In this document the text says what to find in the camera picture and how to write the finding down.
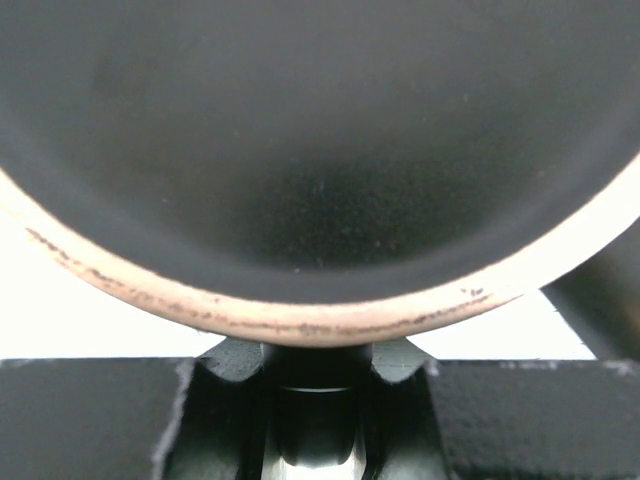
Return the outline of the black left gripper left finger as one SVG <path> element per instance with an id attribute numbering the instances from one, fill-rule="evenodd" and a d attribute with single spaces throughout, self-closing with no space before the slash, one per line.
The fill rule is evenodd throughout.
<path id="1" fill-rule="evenodd" d="M 1 364 L 5 479 L 238 479 L 260 349 L 226 339 L 196 358 Z"/>

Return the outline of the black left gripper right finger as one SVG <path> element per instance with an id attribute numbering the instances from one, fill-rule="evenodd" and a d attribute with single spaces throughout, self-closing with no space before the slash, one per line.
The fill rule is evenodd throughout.
<path id="1" fill-rule="evenodd" d="M 632 361 L 437 360 L 373 349 L 377 479 L 635 479 Z"/>

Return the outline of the red black mug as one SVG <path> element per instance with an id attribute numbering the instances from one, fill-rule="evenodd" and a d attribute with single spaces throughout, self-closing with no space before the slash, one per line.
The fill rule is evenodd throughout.
<path id="1" fill-rule="evenodd" d="M 337 349 L 639 216 L 635 1 L 5 1 L 1 207 L 165 319 Z"/>

